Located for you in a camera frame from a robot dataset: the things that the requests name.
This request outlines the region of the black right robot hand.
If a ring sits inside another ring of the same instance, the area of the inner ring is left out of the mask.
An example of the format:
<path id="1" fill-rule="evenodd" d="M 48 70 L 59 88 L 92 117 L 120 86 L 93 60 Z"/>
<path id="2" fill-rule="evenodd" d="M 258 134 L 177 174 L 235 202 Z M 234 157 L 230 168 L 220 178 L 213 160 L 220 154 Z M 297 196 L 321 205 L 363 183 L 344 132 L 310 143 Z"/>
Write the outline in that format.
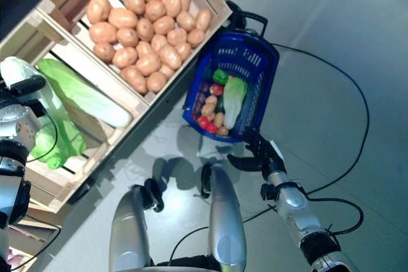
<path id="1" fill-rule="evenodd" d="M 243 133 L 243 139 L 252 157 L 237 157 L 228 154 L 227 159 L 233 167 L 246 172 L 260 171 L 265 180 L 274 172 L 287 173 L 283 159 L 258 130 L 247 128 Z"/>

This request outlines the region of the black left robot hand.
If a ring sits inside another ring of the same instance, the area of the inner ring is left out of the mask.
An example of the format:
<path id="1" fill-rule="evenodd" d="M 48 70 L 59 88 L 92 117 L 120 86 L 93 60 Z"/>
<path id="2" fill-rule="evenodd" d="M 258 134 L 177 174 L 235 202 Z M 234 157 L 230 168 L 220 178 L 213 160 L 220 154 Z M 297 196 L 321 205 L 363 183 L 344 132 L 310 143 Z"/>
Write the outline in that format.
<path id="1" fill-rule="evenodd" d="M 9 87 L 6 86 L 4 80 L 1 80 L 1 109 L 14 105 L 26 106 L 33 111 L 37 118 L 46 115 L 45 107 L 37 98 L 22 98 L 36 93 L 45 85 L 44 77 L 38 75 L 14 83 Z"/>

